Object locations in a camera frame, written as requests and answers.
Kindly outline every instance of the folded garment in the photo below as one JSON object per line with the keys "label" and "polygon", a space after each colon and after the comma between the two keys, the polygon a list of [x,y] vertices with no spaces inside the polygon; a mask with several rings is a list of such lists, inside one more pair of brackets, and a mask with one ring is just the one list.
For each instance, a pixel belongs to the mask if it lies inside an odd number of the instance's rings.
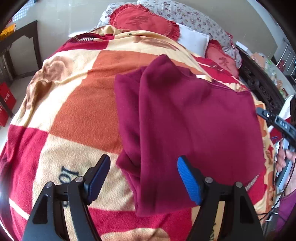
{"label": "folded garment", "polygon": [[117,75],[115,95],[124,148],[117,165],[139,216],[195,206],[177,171],[181,155],[227,185],[246,184],[264,168],[250,91],[199,79],[161,55],[147,67]]}

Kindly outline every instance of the person's arm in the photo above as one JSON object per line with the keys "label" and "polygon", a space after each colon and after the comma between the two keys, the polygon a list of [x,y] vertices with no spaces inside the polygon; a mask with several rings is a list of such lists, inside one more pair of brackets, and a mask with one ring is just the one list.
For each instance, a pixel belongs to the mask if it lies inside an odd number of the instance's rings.
{"label": "person's arm", "polygon": [[[276,169],[278,171],[281,171],[286,166],[286,162],[285,162],[286,156],[288,159],[293,161],[293,164],[295,163],[296,153],[292,153],[288,150],[285,152],[283,150],[283,140],[281,140],[279,151],[278,151],[278,154],[276,155],[277,157]],[[296,170],[293,173],[291,180],[289,182],[289,185],[286,188],[284,197],[282,197],[282,199],[280,200],[278,213],[284,220],[287,220],[287,218],[289,217],[295,203],[296,203]],[[277,227],[276,227],[277,231],[281,230],[285,224],[285,221],[282,218],[278,218]]]}

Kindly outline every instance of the white pillow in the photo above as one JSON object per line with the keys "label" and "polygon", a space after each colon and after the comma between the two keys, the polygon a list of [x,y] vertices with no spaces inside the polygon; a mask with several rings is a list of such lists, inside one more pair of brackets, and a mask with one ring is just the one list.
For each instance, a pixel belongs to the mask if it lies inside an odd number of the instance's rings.
{"label": "white pillow", "polygon": [[206,34],[199,33],[185,25],[179,23],[177,24],[180,28],[180,36],[177,42],[179,44],[182,44],[191,52],[194,52],[204,58],[210,37]]}

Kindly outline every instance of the purple sleeve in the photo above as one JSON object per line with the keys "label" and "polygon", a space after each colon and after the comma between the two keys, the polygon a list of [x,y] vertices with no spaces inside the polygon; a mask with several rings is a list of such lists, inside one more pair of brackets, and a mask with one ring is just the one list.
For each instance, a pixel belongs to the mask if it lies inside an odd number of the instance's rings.
{"label": "purple sleeve", "polygon": [[[290,213],[292,212],[292,209],[296,203],[296,190],[294,190],[292,193],[290,193],[287,196],[284,196],[280,201],[279,206],[279,215],[287,220],[290,216]],[[277,224],[276,224],[276,230],[280,231],[282,227],[284,226],[285,222],[281,218],[278,218]]]}

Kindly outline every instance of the metal screw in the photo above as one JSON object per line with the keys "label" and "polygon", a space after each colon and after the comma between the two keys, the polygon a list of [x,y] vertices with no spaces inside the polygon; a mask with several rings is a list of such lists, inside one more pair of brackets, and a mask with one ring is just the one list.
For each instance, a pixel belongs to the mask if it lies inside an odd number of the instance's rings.
{"label": "metal screw", "polygon": [[206,177],[205,178],[205,182],[206,183],[212,183],[213,182],[213,179],[211,177]]}
{"label": "metal screw", "polygon": [[52,182],[48,182],[47,184],[45,184],[45,187],[50,188],[52,186]]}
{"label": "metal screw", "polygon": [[75,178],[75,182],[80,183],[83,181],[83,177],[79,176]]}
{"label": "metal screw", "polygon": [[241,182],[236,182],[235,185],[236,185],[238,188],[242,188],[242,183],[241,183]]}

